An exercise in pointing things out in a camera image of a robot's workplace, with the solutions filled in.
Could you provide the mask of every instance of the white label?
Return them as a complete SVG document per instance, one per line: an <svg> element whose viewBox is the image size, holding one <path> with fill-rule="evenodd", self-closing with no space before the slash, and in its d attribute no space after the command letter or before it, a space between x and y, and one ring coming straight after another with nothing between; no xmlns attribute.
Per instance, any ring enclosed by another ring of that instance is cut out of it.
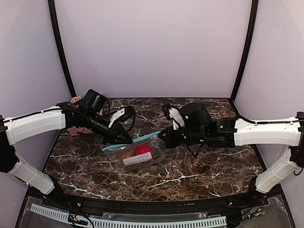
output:
<svg viewBox="0 0 304 228"><path fill-rule="evenodd" d="M133 164L136 164L136 163L141 163L141 162L145 162L145 161L148 161L148 160L151 160L152 159L152 155L150 152L147 152L147 153L144 153L144 154L140 154L140 155L137 155L137 156L134 156L134 157L131 157L131 158L125 158L123 160L124 164L125 165L133 165Z"/></svg>

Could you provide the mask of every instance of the red fruit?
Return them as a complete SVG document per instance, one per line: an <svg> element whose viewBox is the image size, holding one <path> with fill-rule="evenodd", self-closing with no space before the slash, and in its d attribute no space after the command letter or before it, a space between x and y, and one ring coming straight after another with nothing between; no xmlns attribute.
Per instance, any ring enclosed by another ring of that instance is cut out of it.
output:
<svg viewBox="0 0 304 228"><path fill-rule="evenodd" d="M134 154L135 154L135 156L137 156L137 155L144 154L147 152L150 152L151 155L153 156L153 149L150 146L144 144L144 145L139 145L138 147L136 147Z"/></svg>

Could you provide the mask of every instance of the transparent plastic bag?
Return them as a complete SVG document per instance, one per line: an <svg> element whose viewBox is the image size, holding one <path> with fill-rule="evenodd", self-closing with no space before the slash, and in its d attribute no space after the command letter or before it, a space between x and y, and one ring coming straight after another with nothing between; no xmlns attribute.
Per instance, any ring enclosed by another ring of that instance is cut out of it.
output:
<svg viewBox="0 0 304 228"><path fill-rule="evenodd" d="M133 140L132 144L112 145L103 148L103 152L114 161L119 172L128 172L152 165L164 159L159 148L159 132L151 133Z"/></svg>

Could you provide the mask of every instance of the marble table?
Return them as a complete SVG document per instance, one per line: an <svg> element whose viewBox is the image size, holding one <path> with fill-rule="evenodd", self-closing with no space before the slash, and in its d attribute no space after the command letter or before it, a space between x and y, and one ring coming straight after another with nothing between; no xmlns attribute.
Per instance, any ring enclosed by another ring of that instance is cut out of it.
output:
<svg viewBox="0 0 304 228"><path fill-rule="evenodd" d="M137 138L171 126L162 105L182 107L204 103L211 117L234 117L227 99L219 98L120 98L111 99L111 111L132 105L137 111L130 135ZM160 163L120 173L102 152L103 138L96 134L72 137L61 131L44 173L58 180L71 195L127 201L181 201L228 196L246 192L249 181L263 172L251 146L212 149L204 146L193 158L185 146L166 149Z"/></svg>

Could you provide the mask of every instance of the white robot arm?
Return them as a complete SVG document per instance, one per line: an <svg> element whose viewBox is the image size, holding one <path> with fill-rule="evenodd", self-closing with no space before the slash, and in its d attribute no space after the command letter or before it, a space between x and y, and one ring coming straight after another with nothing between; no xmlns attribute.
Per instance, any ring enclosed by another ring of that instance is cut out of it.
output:
<svg viewBox="0 0 304 228"><path fill-rule="evenodd" d="M104 144L132 143L128 134L130 129L126 131L120 122L130 117L133 117L134 122L134 108L122 108L109 122L96 114L100 112L106 100L101 94L89 90L77 104L63 102L49 109L14 118L3 119L0 115L0 172L10 173L48 195L55 187L54 181L15 152L13 145L19 141L44 132L80 126L104 136Z"/></svg>
<svg viewBox="0 0 304 228"><path fill-rule="evenodd" d="M248 144L285 144L290 147L267 171L253 179L257 192L266 194L289 174L304 167L304 113L282 120L252 121L244 117L212 121L203 104L182 107L163 106L173 127L164 129L159 138L167 148L181 144L207 144L213 148L233 148Z"/></svg>

